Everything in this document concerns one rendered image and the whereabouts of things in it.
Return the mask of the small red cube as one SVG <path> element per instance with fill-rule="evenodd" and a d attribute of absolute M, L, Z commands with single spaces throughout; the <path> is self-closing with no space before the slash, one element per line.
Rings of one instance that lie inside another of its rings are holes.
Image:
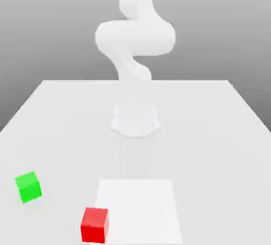
<path fill-rule="evenodd" d="M 80 224 L 82 242 L 105 244 L 108 229 L 108 209 L 96 207 L 85 208 Z"/>

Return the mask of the small green cube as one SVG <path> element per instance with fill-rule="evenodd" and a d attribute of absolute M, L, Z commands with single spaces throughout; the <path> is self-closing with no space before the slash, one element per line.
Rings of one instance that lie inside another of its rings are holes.
<path fill-rule="evenodd" d="M 34 171 L 15 177 L 22 203 L 42 196 L 40 182 Z"/>

